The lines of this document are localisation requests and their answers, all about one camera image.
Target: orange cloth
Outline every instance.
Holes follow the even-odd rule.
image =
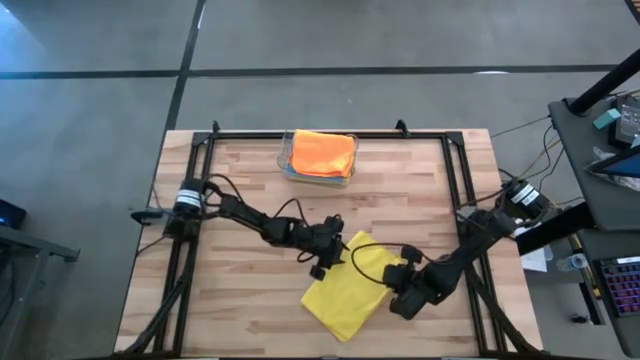
[[[354,146],[350,136],[296,130],[289,161],[298,174],[347,177],[353,166]]]

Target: keyboard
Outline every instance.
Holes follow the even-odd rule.
[[[599,261],[617,317],[640,315],[640,256]]]

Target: concrete floor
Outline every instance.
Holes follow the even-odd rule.
[[[177,70],[196,0],[19,0],[0,7],[0,71]],[[193,69],[322,66],[614,64],[640,45],[622,0],[208,0]],[[484,127],[547,114],[603,73],[199,78],[178,129]],[[107,355],[115,341],[174,78],[0,80],[0,198],[26,230],[79,246],[54,262],[24,358]],[[640,86],[632,79],[624,88]],[[496,138],[498,163],[523,170],[544,121]],[[579,195],[565,159],[545,182]],[[531,288],[545,349],[626,358],[611,329],[573,325],[577,285]]]

